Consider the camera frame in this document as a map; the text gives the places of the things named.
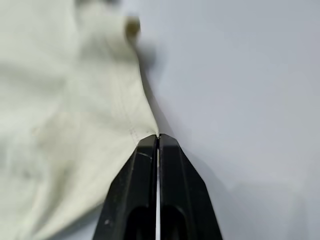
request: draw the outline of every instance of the garment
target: garment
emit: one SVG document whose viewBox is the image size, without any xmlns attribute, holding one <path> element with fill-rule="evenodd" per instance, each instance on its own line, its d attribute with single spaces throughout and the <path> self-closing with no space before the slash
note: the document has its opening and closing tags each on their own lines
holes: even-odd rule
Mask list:
<svg viewBox="0 0 320 240">
<path fill-rule="evenodd" d="M 158 134 L 134 17 L 106 3 L 0 0 L 0 239 L 43 240 L 101 204 Z"/>
</svg>

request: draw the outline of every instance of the black tool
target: black tool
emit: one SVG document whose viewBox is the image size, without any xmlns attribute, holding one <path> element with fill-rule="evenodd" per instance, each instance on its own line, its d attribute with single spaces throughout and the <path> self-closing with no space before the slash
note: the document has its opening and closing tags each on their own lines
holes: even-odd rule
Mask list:
<svg viewBox="0 0 320 240">
<path fill-rule="evenodd" d="M 157 166 L 161 240 L 222 240 L 206 185 L 178 142 L 142 139 L 113 180 L 93 240 L 156 239 Z"/>
</svg>

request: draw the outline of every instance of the white fabric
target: white fabric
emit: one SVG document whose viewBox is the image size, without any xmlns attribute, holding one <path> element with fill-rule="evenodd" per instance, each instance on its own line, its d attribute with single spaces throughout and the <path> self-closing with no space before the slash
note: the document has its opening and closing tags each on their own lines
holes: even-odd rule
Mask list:
<svg viewBox="0 0 320 240">
<path fill-rule="evenodd" d="M 101 204 L 158 133 L 126 27 L 98 2 L 0 0 L 0 239 L 42 240 Z"/>
</svg>

